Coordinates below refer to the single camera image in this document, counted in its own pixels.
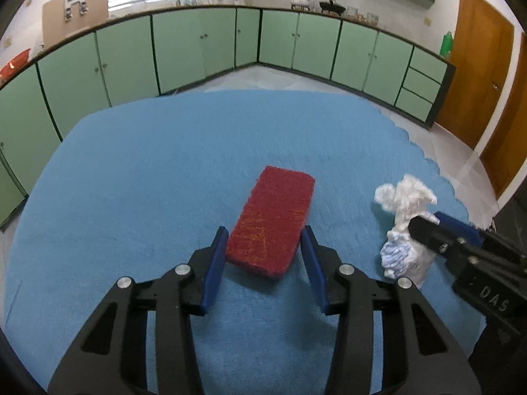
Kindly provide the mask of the white plastic bag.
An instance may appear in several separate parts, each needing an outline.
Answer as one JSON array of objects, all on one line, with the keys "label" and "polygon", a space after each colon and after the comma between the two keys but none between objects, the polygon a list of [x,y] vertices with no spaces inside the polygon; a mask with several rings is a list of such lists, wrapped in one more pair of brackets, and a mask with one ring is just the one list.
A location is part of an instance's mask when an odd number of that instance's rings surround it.
[{"label": "white plastic bag", "polygon": [[389,279],[406,277],[421,289],[436,254],[410,236],[409,224],[415,217],[439,224],[439,219],[427,210],[428,205],[437,204],[437,196],[420,179],[405,174],[396,185],[378,186],[374,201],[395,217],[386,243],[380,249],[384,276]]}]

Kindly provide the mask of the red scouring sponge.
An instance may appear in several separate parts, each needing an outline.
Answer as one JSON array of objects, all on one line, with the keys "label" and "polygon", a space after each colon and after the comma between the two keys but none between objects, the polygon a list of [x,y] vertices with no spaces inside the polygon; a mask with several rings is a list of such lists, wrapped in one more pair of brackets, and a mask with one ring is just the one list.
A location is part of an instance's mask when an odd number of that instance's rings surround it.
[{"label": "red scouring sponge", "polygon": [[261,277],[283,277],[294,259],[314,191],[315,179],[309,174],[265,167],[228,240],[228,262]]}]

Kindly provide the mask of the green lower kitchen cabinets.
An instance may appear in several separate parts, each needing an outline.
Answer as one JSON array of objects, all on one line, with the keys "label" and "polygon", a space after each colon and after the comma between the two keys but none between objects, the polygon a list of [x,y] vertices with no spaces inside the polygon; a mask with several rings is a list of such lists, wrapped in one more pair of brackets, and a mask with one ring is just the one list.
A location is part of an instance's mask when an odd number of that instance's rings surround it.
[{"label": "green lower kitchen cabinets", "polygon": [[84,117],[253,65],[334,84],[431,127],[454,65],[393,33],[327,14],[197,6],[126,16],[45,50],[1,83],[1,219],[20,209]]}]

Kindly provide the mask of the blue tablecloth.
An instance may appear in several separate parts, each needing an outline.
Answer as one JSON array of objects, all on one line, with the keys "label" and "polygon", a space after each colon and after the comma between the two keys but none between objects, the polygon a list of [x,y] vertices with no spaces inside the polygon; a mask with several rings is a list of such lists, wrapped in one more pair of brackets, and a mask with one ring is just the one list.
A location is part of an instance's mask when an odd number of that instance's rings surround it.
[{"label": "blue tablecloth", "polygon": [[[83,118],[29,195],[11,247],[5,334],[47,389],[80,328],[119,277],[161,277],[232,233],[266,166],[315,179],[306,219],[320,244],[382,279],[393,215],[375,189],[405,174],[469,222],[438,165],[372,103],[352,94],[188,92]],[[207,394],[323,394],[337,317],[315,303],[301,257],[279,281],[227,265],[192,330]]]}]

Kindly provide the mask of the green bottle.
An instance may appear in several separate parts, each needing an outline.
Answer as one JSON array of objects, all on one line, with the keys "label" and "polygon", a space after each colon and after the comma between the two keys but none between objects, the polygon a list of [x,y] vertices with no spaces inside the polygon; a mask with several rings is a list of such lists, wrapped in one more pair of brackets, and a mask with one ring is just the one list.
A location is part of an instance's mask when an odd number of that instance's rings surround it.
[{"label": "green bottle", "polygon": [[444,58],[448,59],[450,57],[450,54],[452,52],[454,37],[451,31],[448,31],[442,39],[441,46],[439,49],[439,55]]}]

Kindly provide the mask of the brown wooden door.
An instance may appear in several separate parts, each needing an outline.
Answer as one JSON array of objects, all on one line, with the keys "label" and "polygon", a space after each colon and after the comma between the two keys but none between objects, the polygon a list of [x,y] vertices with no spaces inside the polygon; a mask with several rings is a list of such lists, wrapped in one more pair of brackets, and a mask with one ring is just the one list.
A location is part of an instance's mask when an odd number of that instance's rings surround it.
[{"label": "brown wooden door", "polygon": [[456,72],[436,122],[474,148],[501,97],[514,26],[486,0],[460,0],[450,61]]}]

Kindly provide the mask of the black wok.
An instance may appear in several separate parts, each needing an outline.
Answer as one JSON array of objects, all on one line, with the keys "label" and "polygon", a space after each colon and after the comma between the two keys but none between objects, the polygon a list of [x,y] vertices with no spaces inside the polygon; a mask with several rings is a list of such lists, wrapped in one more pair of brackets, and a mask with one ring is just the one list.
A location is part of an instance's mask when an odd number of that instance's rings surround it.
[{"label": "black wok", "polygon": [[319,5],[322,13],[333,13],[341,16],[346,11],[346,7],[339,5],[335,0],[320,1]]}]

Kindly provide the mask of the white cooking pot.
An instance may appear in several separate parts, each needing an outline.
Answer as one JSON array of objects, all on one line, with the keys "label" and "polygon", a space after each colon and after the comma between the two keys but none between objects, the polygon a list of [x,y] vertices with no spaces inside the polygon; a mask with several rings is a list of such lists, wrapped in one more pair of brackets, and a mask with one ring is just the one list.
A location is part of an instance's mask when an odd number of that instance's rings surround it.
[{"label": "white cooking pot", "polygon": [[292,10],[310,11],[311,0],[290,0]]}]

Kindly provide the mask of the red plastic basin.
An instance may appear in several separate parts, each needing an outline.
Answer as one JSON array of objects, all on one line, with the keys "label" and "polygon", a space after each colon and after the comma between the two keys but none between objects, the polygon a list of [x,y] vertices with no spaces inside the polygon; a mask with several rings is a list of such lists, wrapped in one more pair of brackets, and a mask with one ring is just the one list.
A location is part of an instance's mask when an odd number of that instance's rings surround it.
[{"label": "red plastic basin", "polygon": [[18,70],[23,68],[29,60],[30,49],[26,49],[21,53],[17,54],[14,58],[8,61],[5,66],[1,69],[1,82],[5,82],[10,79]]}]

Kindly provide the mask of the cardboard box on counter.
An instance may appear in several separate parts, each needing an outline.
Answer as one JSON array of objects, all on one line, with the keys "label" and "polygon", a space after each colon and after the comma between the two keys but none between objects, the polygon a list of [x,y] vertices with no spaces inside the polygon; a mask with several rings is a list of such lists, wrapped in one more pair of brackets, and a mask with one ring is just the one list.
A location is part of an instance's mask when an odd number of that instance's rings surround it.
[{"label": "cardboard box on counter", "polygon": [[50,0],[42,9],[43,46],[57,45],[108,18],[108,0]]}]

